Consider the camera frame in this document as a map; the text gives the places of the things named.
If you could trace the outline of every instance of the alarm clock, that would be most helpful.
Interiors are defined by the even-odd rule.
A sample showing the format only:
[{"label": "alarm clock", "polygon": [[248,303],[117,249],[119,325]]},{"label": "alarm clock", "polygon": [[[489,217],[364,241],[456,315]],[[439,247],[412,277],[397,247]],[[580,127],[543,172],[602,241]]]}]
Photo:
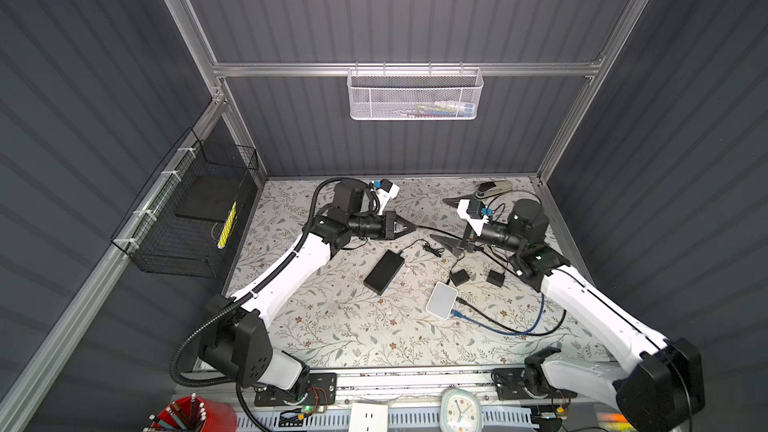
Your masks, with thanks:
[{"label": "alarm clock", "polygon": [[480,401],[466,390],[447,389],[442,394],[439,423],[442,432],[480,432],[482,430]]}]

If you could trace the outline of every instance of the wire mesh basket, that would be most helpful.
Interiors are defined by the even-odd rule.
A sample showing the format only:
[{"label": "wire mesh basket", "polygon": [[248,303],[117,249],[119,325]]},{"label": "wire mesh basket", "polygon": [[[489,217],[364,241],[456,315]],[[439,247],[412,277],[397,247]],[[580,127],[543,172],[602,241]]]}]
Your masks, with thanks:
[{"label": "wire mesh basket", "polygon": [[483,80],[480,69],[378,74],[350,69],[350,116],[354,120],[472,120]]},{"label": "wire mesh basket", "polygon": [[[143,272],[208,278],[227,274],[258,193],[257,169],[251,147],[198,141],[173,171],[162,172],[165,183],[148,206],[124,218],[125,224],[131,214],[140,214],[131,235],[113,236],[112,243]],[[187,193],[200,180],[229,186],[232,202],[225,222],[180,214]]]}]

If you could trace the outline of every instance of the corrugated wall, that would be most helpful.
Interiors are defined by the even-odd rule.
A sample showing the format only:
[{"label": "corrugated wall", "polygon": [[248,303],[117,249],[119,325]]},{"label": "corrugated wall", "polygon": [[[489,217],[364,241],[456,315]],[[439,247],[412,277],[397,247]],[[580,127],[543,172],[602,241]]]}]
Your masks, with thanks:
[{"label": "corrugated wall", "polygon": [[535,172],[581,77],[489,77],[478,118],[350,118],[343,78],[228,79],[271,176]]},{"label": "corrugated wall", "polygon": [[[0,76],[5,395],[104,254],[134,195],[210,96],[162,0],[0,0]],[[47,416],[56,430],[96,430],[68,424],[90,414],[84,406],[96,394],[128,412],[126,374],[146,379],[142,393],[150,395],[157,382],[150,377],[166,375],[167,359],[141,362],[138,350],[175,340],[150,327],[176,321],[187,331],[194,322],[182,311],[187,304],[197,310],[204,294],[188,282],[129,270],[75,353],[88,359],[69,364],[54,386],[52,394],[79,384],[59,397],[68,410],[53,412],[46,400],[36,424]],[[143,297],[151,287],[169,297],[162,310]]]},{"label": "corrugated wall", "polygon": [[652,0],[550,181],[597,285],[704,358],[697,430],[763,430],[768,0]]},{"label": "corrugated wall", "polygon": [[[627,0],[191,0],[219,62],[598,57]],[[486,78],[473,121],[355,122],[341,79],[229,79],[271,176],[535,172],[583,82]]]}]

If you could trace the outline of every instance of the floral pattern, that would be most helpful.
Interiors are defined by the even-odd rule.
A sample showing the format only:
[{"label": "floral pattern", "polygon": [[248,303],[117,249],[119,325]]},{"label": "floral pattern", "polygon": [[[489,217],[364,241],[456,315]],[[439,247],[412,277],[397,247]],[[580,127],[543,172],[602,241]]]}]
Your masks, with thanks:
[{"label": "floral pattern", "polygon": [[[443,198],[474,192],[489,178],[399,179],[400,193],[387,208],[417,225],[427,225],[462,234],[465,223]],[[533,191],[527,178],[509,178],[520,188]],[[230,292],[254,280],[300,234],[310,200],[319,181],[268,181],[255,210]],[[497,202],[506,202],[506,213],[524,192],[511,192]],[[332,198],[332,187],[321,194],[319,204]],[[385,250],[399,251],[431,231],[419,229],[391,242],[370,241],[354,251],[343,251],[308,279],[291,297],[270,326],[274,347],[306,361],[312,367],[375,367],[406,365],[462,365],[521,363],[532,352],[556,344],[584,360],[609,360],[603,345],[570,315],[563,326],[547,337],[509,337],[487,331],[470,322],[452,318],[440,320],[424,311],[437,281],[448,278],[456,262],[450,253],[438,258],[419,244],[403,253],[406,264],[384,294],[366,288],[362,280]],[[548,242],[559,250],[552,230]],[[350,247],[359,244],[353,239]],[[489,270],[501,268],[474,253],[458,264],[470,281],[458,287],[459,296],[498,322],[525,330],[538,315],[540,294],[506,274],[499,288],[486,282]],[[486,323],[466,306],[457,310]],[[546,302],[537,331],[549,330],[562,316],[562,308]]]}]

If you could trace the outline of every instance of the white power strip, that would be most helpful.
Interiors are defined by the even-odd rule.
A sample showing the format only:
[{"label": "white power strip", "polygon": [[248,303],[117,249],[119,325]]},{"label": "white power strip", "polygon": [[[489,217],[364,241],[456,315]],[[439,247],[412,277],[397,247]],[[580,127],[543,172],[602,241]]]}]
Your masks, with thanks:
[{"label": "white power strip", "polygon": [[355,432],[387,432],[389,407],[381,404],[352,404],[350,430]]}]

